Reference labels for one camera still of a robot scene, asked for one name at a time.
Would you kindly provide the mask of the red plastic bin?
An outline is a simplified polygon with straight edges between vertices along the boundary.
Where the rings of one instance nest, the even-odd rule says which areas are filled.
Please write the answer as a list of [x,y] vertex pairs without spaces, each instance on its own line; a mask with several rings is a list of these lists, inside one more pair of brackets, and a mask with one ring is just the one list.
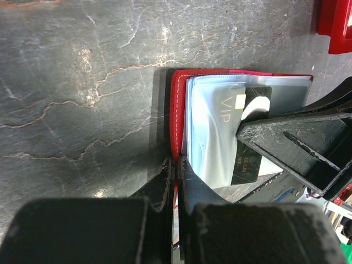
[[321,1],[317,33],[330,37],[329,54],[351,53],[351,0]]

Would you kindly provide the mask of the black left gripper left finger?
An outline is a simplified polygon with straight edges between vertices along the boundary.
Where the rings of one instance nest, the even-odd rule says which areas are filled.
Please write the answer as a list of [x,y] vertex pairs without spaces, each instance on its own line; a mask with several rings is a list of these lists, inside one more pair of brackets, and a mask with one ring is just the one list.
[[1,263],[170,263],[174,166],[130,197],[37,199],[14,216]]

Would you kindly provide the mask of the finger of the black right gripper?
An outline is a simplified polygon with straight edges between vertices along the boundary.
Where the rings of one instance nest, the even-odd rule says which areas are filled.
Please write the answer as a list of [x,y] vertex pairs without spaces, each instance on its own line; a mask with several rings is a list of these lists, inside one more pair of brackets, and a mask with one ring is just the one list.
[[336,114],[338,117],[351,118],[351,77],[346,78],[318,101],[292,112],[274,115],[272,118],[311,118]]
[[258,120],[236,136],[326,200],[351,183],[351,111]]

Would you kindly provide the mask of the black credit card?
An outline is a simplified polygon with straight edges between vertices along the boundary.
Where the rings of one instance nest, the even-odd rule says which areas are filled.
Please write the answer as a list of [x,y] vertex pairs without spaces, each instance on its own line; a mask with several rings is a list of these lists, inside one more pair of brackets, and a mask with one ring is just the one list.
[[255,182],[259,175],[262,156],[236,138],[241,123],[267,119],[270,111],[270,86],[241,86],[234,98],[225,98],[221,128],[221,168],[215,188]]

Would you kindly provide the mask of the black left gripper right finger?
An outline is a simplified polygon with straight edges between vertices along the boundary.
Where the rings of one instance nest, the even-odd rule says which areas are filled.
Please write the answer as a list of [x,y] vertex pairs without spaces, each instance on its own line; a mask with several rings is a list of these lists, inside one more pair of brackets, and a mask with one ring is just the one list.
[[180,258],[185,263],[347,263],[327,217],[309,203],[230,203],[180,156]]

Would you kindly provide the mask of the red leather card holder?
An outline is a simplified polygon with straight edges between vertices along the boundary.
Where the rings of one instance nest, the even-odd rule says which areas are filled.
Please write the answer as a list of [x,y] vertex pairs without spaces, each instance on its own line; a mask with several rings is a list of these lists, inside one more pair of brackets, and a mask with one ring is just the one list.
[[[241,86],[270,86],[270,118],[304,106],[312,81],[309,74],[234,69],[176,70],[171,78],[170,91],[169,127],[173,158],[178,161],[180,156],[185,156],[194,173],[214,192],[254,183],[214,187],[221,168],[221,116],[225,112],[221,102],[225,98],[234,98],[235,89]],[[258,178],[281,172],[279,166],[262,156]]]

